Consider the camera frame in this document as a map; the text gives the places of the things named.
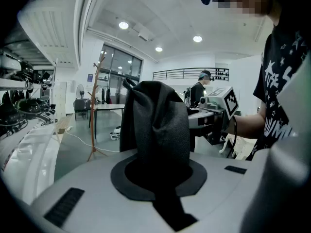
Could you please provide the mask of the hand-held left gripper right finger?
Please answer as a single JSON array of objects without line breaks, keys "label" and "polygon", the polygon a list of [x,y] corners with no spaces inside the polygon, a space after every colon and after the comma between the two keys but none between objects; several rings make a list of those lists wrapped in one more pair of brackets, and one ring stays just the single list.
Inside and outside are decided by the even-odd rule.
[{"label": "hand-held left gripper right finger", "polygon": [[196,195],[183,197],[186,213],[198,221],[183,229],[182,233],[237,233],[241,213],[230,204],[231,195],[244,175],[226,170],[227,166],[248,169],[250,162],[210,157],[191,153],[190,159],[201,164],[207,171],[207,179]]}]

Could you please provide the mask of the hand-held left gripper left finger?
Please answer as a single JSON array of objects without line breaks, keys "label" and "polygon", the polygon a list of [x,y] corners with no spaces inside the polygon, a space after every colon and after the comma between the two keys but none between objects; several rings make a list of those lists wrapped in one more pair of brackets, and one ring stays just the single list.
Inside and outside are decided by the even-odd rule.
[{"label": "hand-held left gripper left finger", "polygon": [[70,188],[84,191],[62,230],[69,233],[172,233],[152,203],[129,200],[115,189],[110,172],[135,151],[117,153],[78,166],[37,197],[31,208],[45,215]]}]

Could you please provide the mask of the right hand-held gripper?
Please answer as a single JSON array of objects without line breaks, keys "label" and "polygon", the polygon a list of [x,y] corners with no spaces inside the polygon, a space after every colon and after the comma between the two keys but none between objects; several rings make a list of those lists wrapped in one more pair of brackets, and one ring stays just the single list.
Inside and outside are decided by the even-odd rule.
[{"label": "right hand-held gripper", "polygon": [[211,145],[219,144],[222,132],[227,130],[231,118],[239,107],[233,87],[216,88],[200,98],[198,107],[207,111],[198,111],[190,115],[189,128],[204,128],[213,125],[211,132],[207,134],[207,140]]}]

